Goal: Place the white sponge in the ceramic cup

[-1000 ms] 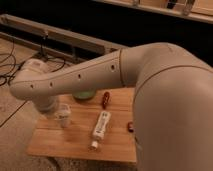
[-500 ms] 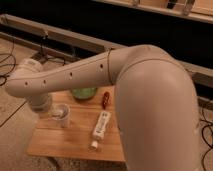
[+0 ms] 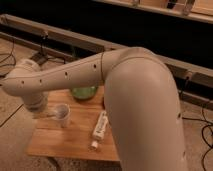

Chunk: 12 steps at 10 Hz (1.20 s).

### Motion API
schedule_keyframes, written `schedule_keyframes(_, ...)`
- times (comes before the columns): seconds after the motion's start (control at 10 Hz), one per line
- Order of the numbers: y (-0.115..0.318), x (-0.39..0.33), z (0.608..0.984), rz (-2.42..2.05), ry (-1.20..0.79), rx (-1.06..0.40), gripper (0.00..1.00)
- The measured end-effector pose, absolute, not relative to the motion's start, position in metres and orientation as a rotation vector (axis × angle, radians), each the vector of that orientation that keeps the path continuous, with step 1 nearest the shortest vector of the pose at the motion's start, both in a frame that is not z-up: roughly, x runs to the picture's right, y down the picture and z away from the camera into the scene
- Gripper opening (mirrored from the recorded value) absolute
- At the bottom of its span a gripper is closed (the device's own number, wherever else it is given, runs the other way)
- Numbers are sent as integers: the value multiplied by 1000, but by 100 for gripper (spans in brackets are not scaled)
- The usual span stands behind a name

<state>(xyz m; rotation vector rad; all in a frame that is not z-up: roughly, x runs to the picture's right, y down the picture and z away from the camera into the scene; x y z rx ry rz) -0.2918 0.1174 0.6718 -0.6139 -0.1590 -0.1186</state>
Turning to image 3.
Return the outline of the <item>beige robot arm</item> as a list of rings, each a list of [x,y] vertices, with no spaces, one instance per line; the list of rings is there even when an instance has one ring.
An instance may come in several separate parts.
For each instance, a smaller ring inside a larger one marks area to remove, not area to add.
[[[148,49],[105,51],[49,70],[23,59],[2,80],[29,110],[47,91],[99,85],[123,171],[188,171],[177,86]]]

